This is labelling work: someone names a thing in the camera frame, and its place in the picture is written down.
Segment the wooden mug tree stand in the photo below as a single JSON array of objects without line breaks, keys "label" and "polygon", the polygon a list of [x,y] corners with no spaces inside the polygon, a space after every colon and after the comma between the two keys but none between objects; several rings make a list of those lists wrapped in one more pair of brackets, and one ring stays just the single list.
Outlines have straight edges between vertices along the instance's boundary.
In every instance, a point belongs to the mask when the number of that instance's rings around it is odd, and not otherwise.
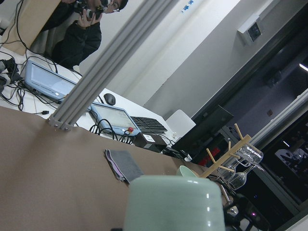
[{"label": "wooden mug tree stand", "polygon": [[241,134],[241,131],[237,125],[237,123],[234,124],[235,128],[236,128],[236,131],[238,133],[238,135],[240,136],[240,140],[234,145],[231,147],[231,145],[229,145],[229,149],[228,151],[223,155],[221,156],[221,158],[219,158],[217,161],[214,159],[214,157],[212,156],[212,153],[210,152],[210,150],[208,148],[206,148],[206,151],[208,153],[208,155],[210,156],[213,164],[212,166],[210,166],[204,173],[202,173],[200,175],[201,178],[206,178],[208,177],[210,174],[212,174],[212,172],[214,170],[216,170],[217,168],[222,168],[222,169],[225,169],[225,170],[228,170],[228,171],[231,171],[231,172],[234,172],[233,169],[230,169],[230,168],[227,168],[225,166],[223,166],[222,164],[227,161],[229,158],[231,157],[235,157],[237,159],[240,158],[239,155],[236,155],[235,153],[240,150],[244,145],[247,145],[249,144],[249,142],[251,141],[251,137],[249,135],[245,135],[244,137],[242,136]]}]

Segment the person in black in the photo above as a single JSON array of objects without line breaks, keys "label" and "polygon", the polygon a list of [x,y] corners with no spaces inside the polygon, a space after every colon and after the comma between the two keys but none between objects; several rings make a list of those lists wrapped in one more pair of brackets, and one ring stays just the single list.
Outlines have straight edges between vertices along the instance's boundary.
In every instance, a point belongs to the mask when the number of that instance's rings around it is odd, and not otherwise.
[{"label": "person in black", "polygon": [[[61,1],[41,31],[58,27],[67,20],[74,13],[73,3],[74,0]],[[72,69],[97,51],[102,41],[102,16],[103,14],[87,17],[87,11],[83,10],[78,19],[66,29],[64,38],[55,44],[51,59],[65,68]]]}]

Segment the blue teach pendant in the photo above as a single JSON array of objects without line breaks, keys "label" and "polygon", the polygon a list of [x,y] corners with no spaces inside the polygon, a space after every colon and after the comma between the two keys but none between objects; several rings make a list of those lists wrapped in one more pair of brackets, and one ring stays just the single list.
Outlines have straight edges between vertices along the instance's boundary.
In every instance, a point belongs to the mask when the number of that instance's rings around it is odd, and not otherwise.
[{"label": "blue teach pendant", "polygon": [[125,109],[93,102],[90,105],[90,114],[102,132],[128,136],[141,133]]},{"label": "blue teach pendant", "polygon": [[44,95],[57,103],[61,103],[76,85],[75,82],[33,61],[27,62],[24,79],[25,86],[31,92]]}]

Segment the mint green bowl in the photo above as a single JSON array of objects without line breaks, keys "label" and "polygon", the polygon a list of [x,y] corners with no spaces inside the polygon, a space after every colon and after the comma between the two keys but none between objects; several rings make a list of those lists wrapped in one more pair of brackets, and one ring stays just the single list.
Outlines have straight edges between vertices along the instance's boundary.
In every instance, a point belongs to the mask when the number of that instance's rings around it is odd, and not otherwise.
[{"label": "mint green bowl", "polygon": [[192,171],[191,169],[189,169],[186,166],[179,166],[176,174],[178,176],[182,176],[182,177],[199,177],[199,175],[197,173],[195,173],[194,171]]}]

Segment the black keyboard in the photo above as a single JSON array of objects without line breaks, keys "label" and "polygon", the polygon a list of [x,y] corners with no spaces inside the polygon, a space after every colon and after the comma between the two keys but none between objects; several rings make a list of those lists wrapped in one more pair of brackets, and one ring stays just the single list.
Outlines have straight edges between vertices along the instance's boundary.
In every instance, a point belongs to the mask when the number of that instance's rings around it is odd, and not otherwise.
[{"label": "black keyboard", "polygon": [[132,116],[131,119],[141,132],[165,132],[167,129],[156,119]]}]

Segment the aluminium frame post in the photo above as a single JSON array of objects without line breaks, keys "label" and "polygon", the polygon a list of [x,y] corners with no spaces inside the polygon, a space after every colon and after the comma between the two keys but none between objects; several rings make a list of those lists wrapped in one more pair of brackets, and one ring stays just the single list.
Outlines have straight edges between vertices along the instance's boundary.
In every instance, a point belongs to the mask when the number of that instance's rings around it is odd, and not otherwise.
[{"label": "aluminium frame post", "polygon": [[99,56],[97,64],[90,67],[51,114],[47,120],[48,124],[56,129],[71,130],[96,97],[175,5],[174,0],[144,1]]}]

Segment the clear glass on stand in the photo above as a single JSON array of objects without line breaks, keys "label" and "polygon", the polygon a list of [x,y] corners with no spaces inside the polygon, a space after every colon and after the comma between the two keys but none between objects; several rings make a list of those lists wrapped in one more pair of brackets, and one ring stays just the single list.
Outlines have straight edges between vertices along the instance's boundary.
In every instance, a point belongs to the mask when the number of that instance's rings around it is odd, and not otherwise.
[{"label": "clear glass on stand", "polygon": [[244,167],[248,167],[251,164],[259,164],[264,156],[259,149],[257,149],[251,144],[246,144],[242,146],[239,150],[237,150],[235,154],[240,157],[237,162]]}]

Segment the grey folded cloth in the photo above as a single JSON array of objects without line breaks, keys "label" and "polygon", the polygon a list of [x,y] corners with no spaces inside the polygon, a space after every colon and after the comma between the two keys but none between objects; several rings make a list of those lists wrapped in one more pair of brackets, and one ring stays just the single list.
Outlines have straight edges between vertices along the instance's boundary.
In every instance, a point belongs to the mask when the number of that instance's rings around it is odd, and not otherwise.
[{"label": "grey folded cloth", "polygon": [[128,151],[106,149],[104,154],[118,180],[130,184],[134,179],[144,175]]}]

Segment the black monitor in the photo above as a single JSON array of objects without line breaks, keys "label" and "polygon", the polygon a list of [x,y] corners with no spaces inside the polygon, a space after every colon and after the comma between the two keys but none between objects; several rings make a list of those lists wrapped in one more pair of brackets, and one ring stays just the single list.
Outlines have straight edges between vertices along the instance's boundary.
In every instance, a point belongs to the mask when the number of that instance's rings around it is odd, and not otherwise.
[{"label": "black monitor", "polygon": [[214,137],[233,118],[234,115],[232,113],[217,105],[212,112],[203,116],[200,122],[172,145],[171,148],[176,151],[184,151],[191,157],[195,157],[200,153],[204,143]]}]

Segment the green plastic cup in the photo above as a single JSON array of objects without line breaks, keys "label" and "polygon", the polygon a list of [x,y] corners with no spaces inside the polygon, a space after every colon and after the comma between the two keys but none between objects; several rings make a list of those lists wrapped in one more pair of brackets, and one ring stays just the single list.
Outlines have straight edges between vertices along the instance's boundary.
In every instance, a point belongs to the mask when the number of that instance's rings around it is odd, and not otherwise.
[{"label": "green plastic cup", "polygon": [[125,231],[223,231],[221,192],[208,179],[141,176],[129,185]]}]

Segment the black computer mouse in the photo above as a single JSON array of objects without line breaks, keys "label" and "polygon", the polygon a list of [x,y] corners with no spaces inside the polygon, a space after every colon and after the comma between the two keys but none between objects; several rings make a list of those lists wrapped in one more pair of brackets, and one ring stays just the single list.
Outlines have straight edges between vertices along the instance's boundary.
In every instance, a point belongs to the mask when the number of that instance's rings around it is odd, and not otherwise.
[{"label": "black computer mouse", "polygon": [[105,99],[105,102],[106,102],[108,105],[113,106],[113,105],[115,105],[115,103],[116,103],[116,98],[115,98],[115,96],[112,95],[112,94],[110,94],[110,93],[106,93],[106,94],[104,95],[104,99]]}]

